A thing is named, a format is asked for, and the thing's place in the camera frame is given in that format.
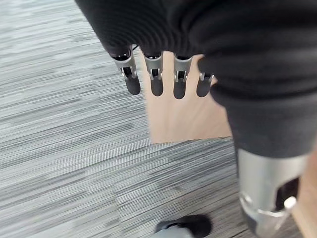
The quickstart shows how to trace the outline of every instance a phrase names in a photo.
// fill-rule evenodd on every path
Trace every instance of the gray carpet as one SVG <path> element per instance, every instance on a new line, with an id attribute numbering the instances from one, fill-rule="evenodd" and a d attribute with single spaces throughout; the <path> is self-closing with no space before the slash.
<path id="1" fill-rule="evenodd" d="M 211 238 L 253 237 L 231 139 L 151 145 L 142 93 L 72 0 L 2 0 L 0 72 L 0 238 L 145 238 L 195 213 Z"/>

